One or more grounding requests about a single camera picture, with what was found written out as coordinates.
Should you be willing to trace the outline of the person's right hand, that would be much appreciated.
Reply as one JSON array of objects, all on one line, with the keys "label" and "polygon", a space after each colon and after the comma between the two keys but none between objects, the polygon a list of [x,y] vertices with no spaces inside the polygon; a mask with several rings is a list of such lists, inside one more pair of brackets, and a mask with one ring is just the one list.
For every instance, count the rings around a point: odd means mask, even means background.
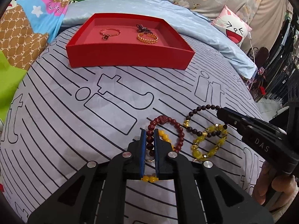
[{"label": "person's right hand", "polygon": [[268,162],[264,162],[261,172],[254,186],[252,197],[259,204],[263,205],[266,201],[266,193],[271,187],[281,195],[277,201],[270,207],[269,211],[280,209],[291,203],[298,193],[298,186],[293,175],[275,176],[276,169]]}]

